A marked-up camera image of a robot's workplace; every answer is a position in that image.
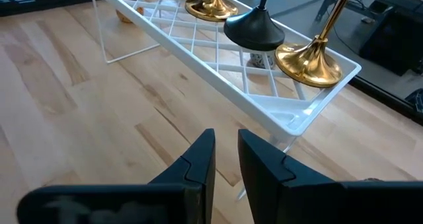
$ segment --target brass lamp stand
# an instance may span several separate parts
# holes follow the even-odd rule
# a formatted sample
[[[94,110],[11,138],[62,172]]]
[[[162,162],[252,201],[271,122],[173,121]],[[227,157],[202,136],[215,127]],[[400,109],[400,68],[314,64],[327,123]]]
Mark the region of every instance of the brass lamp stand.
[[[332,87],[342,78],[337,62],[325,53],[327,36],[348,0],[338,0],[320,35],[306,46],[282,44],[276,64],[292,79],[318,88]]]
[[[194,17],[212,22],[223,22],[238,13],[236,6],[227,0],[186,0],[185,9]]]

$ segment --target cable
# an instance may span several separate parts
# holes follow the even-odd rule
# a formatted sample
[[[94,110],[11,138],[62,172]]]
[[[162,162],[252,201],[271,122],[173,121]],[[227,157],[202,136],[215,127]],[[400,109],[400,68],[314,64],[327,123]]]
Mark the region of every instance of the cable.
[[[356,54],[357,56],[360,56],[345,41],[343,41],[343,39],[341,39],[341,37],[338,35],[338,32],[336,31],[336,26],[335,25],[333,25],[333,29],[334,29],[334,32],[336,34],[336,37],[344,44],[344,46],[346,46],[348,49],[350,49],[350,51],[353,52],[354,54]]]
[[[362,10],[366,10],[367,9],[367,7],[364,5],[364,3],[363,2],[361,2],[360,0],[354,0],[354,1],[356,1],[357,3],[355,3],[355,4],[357,4],[357,5],[359,5],[359,6],[361,6],[362,7]]]

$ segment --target wooden floor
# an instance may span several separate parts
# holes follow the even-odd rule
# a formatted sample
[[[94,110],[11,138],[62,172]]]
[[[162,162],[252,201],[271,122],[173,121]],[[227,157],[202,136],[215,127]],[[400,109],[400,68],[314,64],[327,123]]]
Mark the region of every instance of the wooden floor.
[[[155,43],[99,7],[109,56]],[[15,223],[17,202],[37,187],[146,183],[206,128],[217,136],[213,223],[252,223],[248,200],[235,201],[237,130],[268,134],[166,50],[105,65],[88,3],[0,18],[0,58],[2,223]],[[250,79],[268,90],[266,78]],[[346,87],[289,153],[337,180],[416,180],[422,140],[422,127]]]

